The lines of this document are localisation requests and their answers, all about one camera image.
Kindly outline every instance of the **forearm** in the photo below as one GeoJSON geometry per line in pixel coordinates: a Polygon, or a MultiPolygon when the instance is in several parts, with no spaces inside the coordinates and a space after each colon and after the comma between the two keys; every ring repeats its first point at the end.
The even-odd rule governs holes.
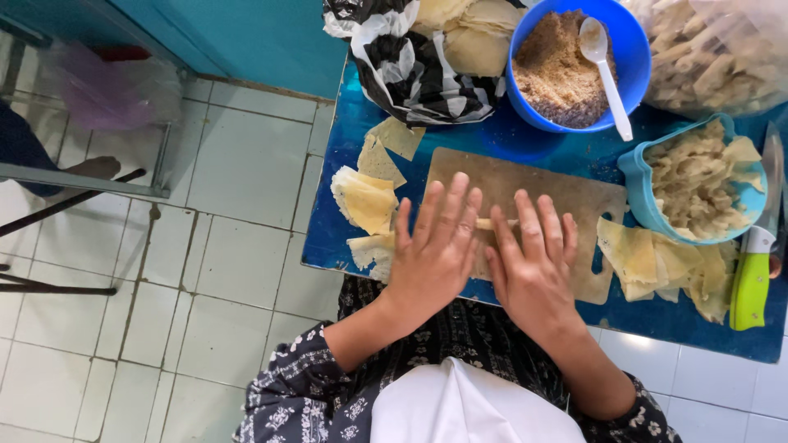
{"type": "Polygon", "coordinates": [[[635,388],[591,337],[585,325],[573,325],[543,346],[563,374],[574,405],[587,416],[611,420],[635,402],[635,388]]]}
{"type": "Polygon", "coordinates": [[[388,298],[384,295],[385,290],[363,309],[325,328],[325,342],[346,373],[352,372],[375,352],[403,337],[389,315],[388,298]]]}

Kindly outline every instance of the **plastic bag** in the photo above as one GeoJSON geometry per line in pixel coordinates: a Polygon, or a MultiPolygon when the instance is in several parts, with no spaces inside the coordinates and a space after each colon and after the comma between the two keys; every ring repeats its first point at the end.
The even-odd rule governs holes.
{"type": "Polygon", "coordinates": [[[622,0],[651,43],[644,101],[691,118],[788,100],[785,0],[622,0]]]}
{"type": "Polygon", "coordinates": [[[419,0],[323,0],[323,30],[349,39],[364,95],[409,127],[489,117],[506,80],[456,73],[443,32],[409,31],[418,7],[419,0]]]}
{"type": "Polygon", "coordinates": [[[169,61],[108,63],[80,43],[55,43],[44,60],[70,118],[84,129],[134,129],[180,119],[181,86],[169,61]]]}

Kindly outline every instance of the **clear plastic bag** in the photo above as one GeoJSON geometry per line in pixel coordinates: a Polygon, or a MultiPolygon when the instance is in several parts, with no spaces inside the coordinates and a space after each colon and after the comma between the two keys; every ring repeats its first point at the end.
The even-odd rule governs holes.
{"type": "Polygon", "coordinates": [[[644,101],[691,118],[757,114],[788,101],[785,0],[621,0],[645,29],[644,101]]]}
{"type": "Polygon", "coordinates": [[[182,89],[169,61],[103,61],[80,43],[44,54],[71,119],[84,129],[134,129],[180,119],[182,89]]]}

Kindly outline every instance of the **cutting board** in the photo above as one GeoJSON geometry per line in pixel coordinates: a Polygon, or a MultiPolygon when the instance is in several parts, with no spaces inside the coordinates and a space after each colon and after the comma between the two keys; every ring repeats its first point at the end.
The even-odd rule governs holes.
{"type": "MultiPolygon", "coordinates": [[[[591,271],[597,245],[597,220],[602,214],[609,213],[612,221],[622,222],[626,188],[445,147],[435,149],[427,183],[437,180],[448,186],[459,171],[470,177],[468,189],[475,186],[484,195],[480,218],[489,218],[490,207],[494,204],[501,207],[506,218],[519,218],[514,200],[518,189],[526,189],[534,204],[539,195],[547,194],[552,197],[558,214],[571,212],[578,224],[578,259],[570,282],[574,298],[594,304],[607,301],[612,266],[603,259],[602,271],[599,274],[591,271]]],[[[519,231],[519,228],[514,229],[518,240],[519,231]]],[[[494,232],[476,231],[475,236],[483,244],[497,249],[494,232]]],[[[492,280],[484,248],[479,249],[471,277],[492,280]]]]}

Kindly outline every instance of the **white tile floor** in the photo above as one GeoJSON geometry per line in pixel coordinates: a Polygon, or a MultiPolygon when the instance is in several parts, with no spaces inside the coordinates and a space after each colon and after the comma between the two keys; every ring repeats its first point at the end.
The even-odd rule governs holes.
{"type": "MultiPolygon", "coordinates": [[[[50,94],[25,66],[23,88],[50,94]]],[[[191,158],[176,164],[170,200],[101,195],[0,239],[16,275],[119,289],[0,295],[3,443],[228,441],[272,349],[336,317],[341,275],[299,265],[333,106],[207,80],[186,96],[173,143],[191,158]]],[[[62,166],[97,152],[128,169],[148,161],[144,131],[90,134],[21,111],[62,166]]],[[[42,205],[0,184],[0,224],[42,205]]],[[[589,330],[684,441],[788,441],[788,337],[782,363],[763,365],[589,330]]]]}

